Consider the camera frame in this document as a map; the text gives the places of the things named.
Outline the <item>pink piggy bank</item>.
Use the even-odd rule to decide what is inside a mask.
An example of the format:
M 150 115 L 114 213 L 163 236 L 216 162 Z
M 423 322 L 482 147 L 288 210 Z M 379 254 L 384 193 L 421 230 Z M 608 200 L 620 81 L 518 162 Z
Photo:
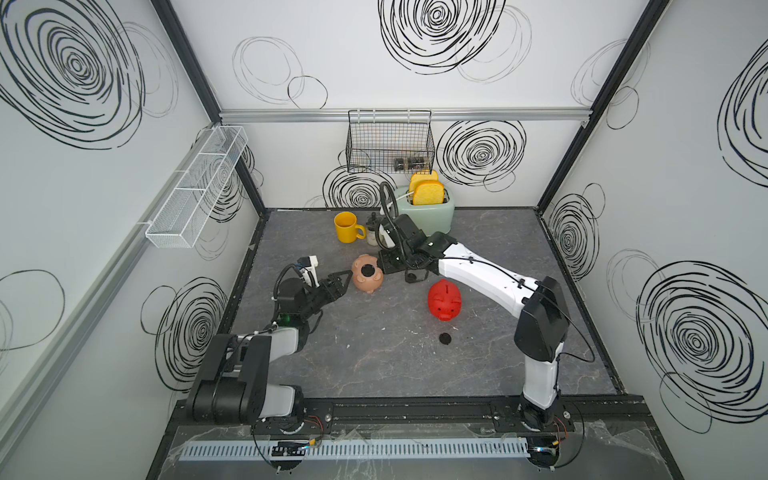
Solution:
M 378 266 L 378 259 L 372 255 L 361 255 L 352 264 L 352 283 L 360 291 L 372 294 L 384 281 L 384 273 Z

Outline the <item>yellow ceramic mug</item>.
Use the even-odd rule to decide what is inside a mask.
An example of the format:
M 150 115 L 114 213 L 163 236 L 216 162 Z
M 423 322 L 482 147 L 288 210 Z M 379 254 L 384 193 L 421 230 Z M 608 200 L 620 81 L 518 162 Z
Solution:
M 351 244 L 367 237 L 366 228 L 358 223 L 357 216 L 352 212 L 338 213 L 334 217 L 334 227 L 337 239 L 344 244 Z

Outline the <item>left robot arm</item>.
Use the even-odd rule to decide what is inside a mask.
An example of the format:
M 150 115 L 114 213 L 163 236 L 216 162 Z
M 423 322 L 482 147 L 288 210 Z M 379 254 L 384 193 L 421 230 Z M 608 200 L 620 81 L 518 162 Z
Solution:
M 343 297 L 351 283 L 350 270 L 316 280 L 304 277 L 295 265 L 291 278 L 280 276 L 273 289 L 274 310 L 268 324 L 253 333 L 218 334 L 210 342 L 188 393 L 187 418 L 195 423 L 253 425 L 286 419 L 302 425 L 304 395 L 296 385 L 271 384 L 272 363 L 300 352 L 314 333 L 312 317 Z

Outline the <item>red piggy bank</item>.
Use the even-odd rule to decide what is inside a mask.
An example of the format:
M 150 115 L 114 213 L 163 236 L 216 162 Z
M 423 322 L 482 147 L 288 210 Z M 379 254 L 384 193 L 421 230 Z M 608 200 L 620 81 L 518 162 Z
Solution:
M 443 279 L 430 288 L 427 305 L 435 318 L 449 322 L 456 318 L 461 311 L 462 295 L 456 284 Z

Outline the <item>black corner frame post right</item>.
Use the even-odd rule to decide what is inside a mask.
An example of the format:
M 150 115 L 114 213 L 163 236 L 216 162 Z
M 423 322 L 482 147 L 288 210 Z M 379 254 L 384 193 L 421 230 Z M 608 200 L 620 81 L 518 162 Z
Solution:
M 599 120 L 606 112 L 611 100 L 619 90 L 622 81 L 628 75 L 630 68 L 634 65 L 642 48 L 646 45 L 649 37 L 670 3 L 670 0 L 651 0 L 647 3 L 592 104 L 592 114 L 590 115 L 590 119 L 584 126 L 579 128 L 573 137 L 573 140 L 540 197 L 536 205 L 536 210 L 539 214 L 542 214 L 554 200 L 555 194 L 566 180 L 582 150 L 596 130 Z

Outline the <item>yellow toast slice front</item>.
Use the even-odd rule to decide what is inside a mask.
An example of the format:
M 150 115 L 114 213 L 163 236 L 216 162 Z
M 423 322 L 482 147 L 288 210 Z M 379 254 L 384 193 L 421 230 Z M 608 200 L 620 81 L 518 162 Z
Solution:
M 445 200 L 445 187 L 438 180 L 417 183 L 413 189 L 411 203 L 414 206 L 440 205 Z

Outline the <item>black corner frame post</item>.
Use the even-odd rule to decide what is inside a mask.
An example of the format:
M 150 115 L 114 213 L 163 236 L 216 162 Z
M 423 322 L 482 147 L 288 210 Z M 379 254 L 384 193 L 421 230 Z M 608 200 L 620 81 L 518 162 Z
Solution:
M 206 79 L 194 49 L 184 31 L 182 23 L 169 0 L 151 0 L 151 4 L 190 80 L 196 95 L 209 120 L 214 124 L 221 121 L 221 108 L 215 94 Z M 235 167 L 238 178 L 244 186 L 248 199 L 261 219 L 269 216 L 263 199 L 258 192 L 252 175 L 239 161 Z
M 536 210 L 539 214 L 542 214 L 554 200 L 555 194 L 566 180 L 582 150 L 596 130 L 599 120 L 606 112 L 611 100 L 619 90 L 622 81 L 628 75 L 630 68 L 634 65 L 642 48 L 646 45 L 649 37 L 670 3 L 670 0 L 651 0 L 647 3 L 592 104 L 592 114 L 590 115 L 590 119 L 584 126 L 579 128 L 573 137 L 573 140 L 540 197 L 536 205 Z

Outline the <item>glass sugar jar with spoon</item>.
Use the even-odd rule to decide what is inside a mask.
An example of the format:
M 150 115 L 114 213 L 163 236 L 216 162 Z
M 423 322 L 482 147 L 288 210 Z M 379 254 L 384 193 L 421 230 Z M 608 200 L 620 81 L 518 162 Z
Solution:
M 372 212 L 366 222 L 366 242 L 368 245 L 380 248 L 382 243 L 379 237 L 381 219 L 377 212 Z

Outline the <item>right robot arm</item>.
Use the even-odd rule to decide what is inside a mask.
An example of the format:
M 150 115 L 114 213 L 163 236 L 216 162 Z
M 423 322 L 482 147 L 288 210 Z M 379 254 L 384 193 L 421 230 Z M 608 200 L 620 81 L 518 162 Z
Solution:
M 384 273 L 425 270 L 458 281 L 517 320 L 514 342 L 525 357 L 520 399 L 524 425 L 542 431 L 555 421 L 559 367 L 570 319 L 560 284 L 517 274 L 472 252 L 443 232 L 426 235 L 411 218 L 385 214 L 376 233 Z

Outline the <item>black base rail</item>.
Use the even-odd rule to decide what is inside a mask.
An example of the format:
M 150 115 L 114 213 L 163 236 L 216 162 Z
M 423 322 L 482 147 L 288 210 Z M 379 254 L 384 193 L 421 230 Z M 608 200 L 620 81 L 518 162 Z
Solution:
M 630 420 L 651 416 L 637 395 L 564 395 L 545 420 L 526 413 L 519 396 L 308 398 L 298 416 L 255 420 L 259 432 L 328 433 L 342 425 L 489 423 L 498 432 L 571 430 L 576 421 Z

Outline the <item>yellow toast slice rear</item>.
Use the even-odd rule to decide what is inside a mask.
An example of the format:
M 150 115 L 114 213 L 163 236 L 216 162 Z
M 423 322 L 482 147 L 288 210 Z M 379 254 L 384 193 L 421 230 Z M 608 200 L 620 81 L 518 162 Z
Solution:
M 414 192 L 420 183 L 437 181 L 438 173 L 435 170 L 418 171 L 411 175 L 408 190 Z

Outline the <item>yellow toast slice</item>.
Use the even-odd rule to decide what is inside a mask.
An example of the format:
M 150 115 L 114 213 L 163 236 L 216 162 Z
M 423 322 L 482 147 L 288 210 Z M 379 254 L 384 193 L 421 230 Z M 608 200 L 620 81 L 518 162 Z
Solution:
M 408 190 L 414 192 L 420 183 L 437 181 L 438 173 L 435 170 L 418 171 L 411 175 Z
M 445 200 L 445 187 L 438 180 L 417 183 L 413 189 L 411 203 L 414 206 L 440 205 Z

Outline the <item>dark item in basket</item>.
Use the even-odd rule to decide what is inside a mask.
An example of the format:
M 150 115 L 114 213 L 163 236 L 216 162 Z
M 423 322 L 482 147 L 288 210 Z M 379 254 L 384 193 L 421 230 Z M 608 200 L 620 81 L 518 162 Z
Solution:
M 395 172 L 423 171 L 427 163 L 423 157 L 397 157 L 393 160 Z

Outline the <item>mint green toaster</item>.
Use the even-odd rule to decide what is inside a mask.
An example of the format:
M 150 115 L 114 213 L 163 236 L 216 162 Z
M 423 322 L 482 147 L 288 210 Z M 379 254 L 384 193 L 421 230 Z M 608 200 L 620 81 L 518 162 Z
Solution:
M 430 236 L 435 232 L 450 233 L 455 202 L 448 189 L 445 189 L 445 200 L 440 205 L 414 206 L 407 196 L 406 186 L 396 188 L 395 196 L 397 198 L 398 212 L 408 215 L 426 236 Z

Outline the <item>black corner frame post left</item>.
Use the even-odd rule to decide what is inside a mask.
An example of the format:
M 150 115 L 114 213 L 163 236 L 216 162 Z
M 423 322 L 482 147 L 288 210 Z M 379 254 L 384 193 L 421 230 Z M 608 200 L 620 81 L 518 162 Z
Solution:
M 214 124 L 221 121 L 221 108 L 215 94 L 206 79 L 194 49 L 184 31 L 182 23 L 169 0 L 151 0 L 151 4 L 190 80 L 196 95 L 209 120 Z M 244 186 L 248 199 L 261 219 L 269 216 L 263 199 L 258 192 L 252 175 L 239 161 L 235 167 L 238 178 Z

